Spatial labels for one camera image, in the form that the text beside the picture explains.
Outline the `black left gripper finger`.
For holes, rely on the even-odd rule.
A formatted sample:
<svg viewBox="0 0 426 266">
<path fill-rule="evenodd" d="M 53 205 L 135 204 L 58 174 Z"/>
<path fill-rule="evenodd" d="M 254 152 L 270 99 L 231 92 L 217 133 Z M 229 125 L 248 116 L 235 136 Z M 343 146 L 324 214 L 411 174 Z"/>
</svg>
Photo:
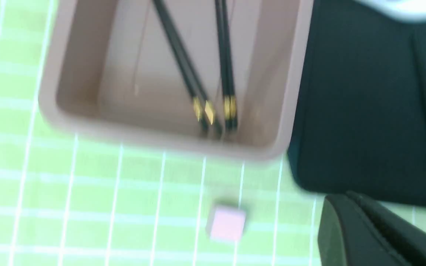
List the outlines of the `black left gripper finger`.
<svg viewBox="0 0 426 266">
<path fill-rule="evenodd" d="M 323 266 L 426 266 L 426 233 L 356 192 L 324 198 L 317 242 Z"/>
</svg>

